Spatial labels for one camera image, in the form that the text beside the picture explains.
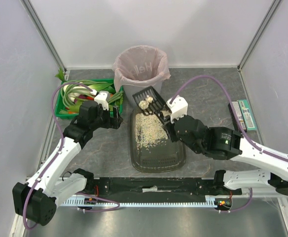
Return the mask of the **black slotted litter scoop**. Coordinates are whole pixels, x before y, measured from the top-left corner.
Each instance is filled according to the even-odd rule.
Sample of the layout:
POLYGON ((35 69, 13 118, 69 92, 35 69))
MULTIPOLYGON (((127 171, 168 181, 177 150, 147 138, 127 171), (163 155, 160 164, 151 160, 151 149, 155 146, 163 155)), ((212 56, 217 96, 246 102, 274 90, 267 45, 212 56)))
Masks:
POLYGON ((162 113, 163 110, 169 112, 170 109, 166 105, 165 100, 152 86, 136 92, 132 97, 144 116, 155 115, 162 124, 170 122, 170 116, 164 116, 162 113))

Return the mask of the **clumped litter lumps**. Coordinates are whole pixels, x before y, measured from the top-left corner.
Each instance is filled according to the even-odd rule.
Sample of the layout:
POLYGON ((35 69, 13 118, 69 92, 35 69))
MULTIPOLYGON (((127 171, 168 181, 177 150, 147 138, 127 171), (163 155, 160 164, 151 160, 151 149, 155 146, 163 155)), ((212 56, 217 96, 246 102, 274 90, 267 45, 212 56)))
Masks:
POLYGON ((144 100, 141 100, 139 102, 138 106, 140 109, 146 110, 149 107, 149 105, 153 102, 153 100, 154 99, 152 96, 147 95, 144 100))

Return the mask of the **dark translucent litter box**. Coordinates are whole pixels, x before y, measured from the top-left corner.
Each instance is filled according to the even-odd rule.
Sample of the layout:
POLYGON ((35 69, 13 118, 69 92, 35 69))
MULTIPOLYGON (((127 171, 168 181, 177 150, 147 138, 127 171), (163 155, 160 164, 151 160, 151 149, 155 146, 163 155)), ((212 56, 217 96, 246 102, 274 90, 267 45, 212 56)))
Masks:
POLYGON ((138 149, 135 139, 135 116, 142 114, 133 110, 130 117, 130 154, 132 166, 146 173, 169 172, 181 168, 186 162, 185 145, 167 139, 149 149, 138 149))

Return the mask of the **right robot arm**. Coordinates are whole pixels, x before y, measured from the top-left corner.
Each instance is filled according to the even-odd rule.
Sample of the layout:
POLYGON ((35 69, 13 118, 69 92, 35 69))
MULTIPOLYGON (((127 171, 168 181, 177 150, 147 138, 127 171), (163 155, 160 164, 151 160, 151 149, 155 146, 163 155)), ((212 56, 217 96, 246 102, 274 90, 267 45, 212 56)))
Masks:
POLYGON ((185 115, 171 120, 156 113, 169 139, 180 141, 196 154, 215 160, 232 160, 255 166, 256 170, 215 172, 215 187, 229 190, 274 187, 288 196, 288 154, 252 141, 246 134, 227 127, 207 127, 200 120, 185 115))

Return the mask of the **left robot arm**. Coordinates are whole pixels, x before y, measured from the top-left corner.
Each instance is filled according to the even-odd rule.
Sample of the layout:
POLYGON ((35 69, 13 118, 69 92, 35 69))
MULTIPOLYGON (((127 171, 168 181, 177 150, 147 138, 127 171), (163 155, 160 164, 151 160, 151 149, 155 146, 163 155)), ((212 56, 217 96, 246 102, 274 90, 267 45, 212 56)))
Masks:
POLYGON ((76 169, 61 183, 59 177, 72 159, 92 139, 99 128, 118 129, 123 119, 119 109, 105 107, 105 102, 85 101, 78 115, 62 131, 61 139, 42 167, 26 183, 18 182, 12 190, 16 214, 22 216, 26 229, 27 221, 47 225, 57 208, 77 193, 97 192, 94 174, 81 168, 76 169))

